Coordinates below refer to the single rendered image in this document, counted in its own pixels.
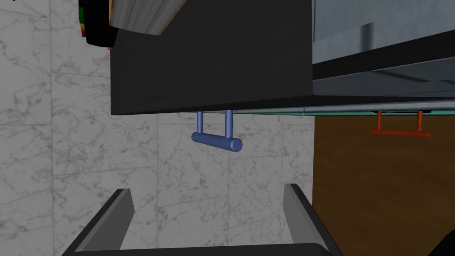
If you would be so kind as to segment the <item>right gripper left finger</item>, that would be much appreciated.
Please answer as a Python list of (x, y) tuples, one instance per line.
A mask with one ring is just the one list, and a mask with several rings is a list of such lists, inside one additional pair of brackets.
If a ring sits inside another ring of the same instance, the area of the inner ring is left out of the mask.
[(120, 250), (134, 213), (131, 190), (117, 189), (65, 251)]

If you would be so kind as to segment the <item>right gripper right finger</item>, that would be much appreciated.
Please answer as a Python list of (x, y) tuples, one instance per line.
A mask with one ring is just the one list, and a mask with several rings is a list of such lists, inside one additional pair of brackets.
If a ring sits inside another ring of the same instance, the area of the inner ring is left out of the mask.
[(342, 256), (313, 206), (296, 184), (285, 184), (283, 212), (293, 243), (306, 244), (305, 256)]

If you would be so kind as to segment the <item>dark grey drawer front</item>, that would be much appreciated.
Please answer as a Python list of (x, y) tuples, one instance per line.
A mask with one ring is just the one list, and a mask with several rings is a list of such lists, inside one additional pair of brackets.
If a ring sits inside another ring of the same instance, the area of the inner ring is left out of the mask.
[(118, 30), (111, 114), (298, 105), (311, 32), (311, 0), (188, 0), (159, 36)]

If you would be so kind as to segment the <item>black round appliance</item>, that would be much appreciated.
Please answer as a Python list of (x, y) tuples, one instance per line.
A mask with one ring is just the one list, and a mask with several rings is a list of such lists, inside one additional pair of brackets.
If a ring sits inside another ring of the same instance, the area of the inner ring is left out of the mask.
[(110, 25), (112, 0), (78, 0), (81, 35), (90, 45), (111, 49), (118, 29)]

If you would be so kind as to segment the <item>pale wooden board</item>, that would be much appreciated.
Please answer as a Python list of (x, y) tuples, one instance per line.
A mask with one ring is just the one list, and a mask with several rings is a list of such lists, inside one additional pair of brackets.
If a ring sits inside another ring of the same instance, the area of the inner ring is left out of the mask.
[(109, 24), (148, 35), (161, 35), (187, 0), (109, 0)]

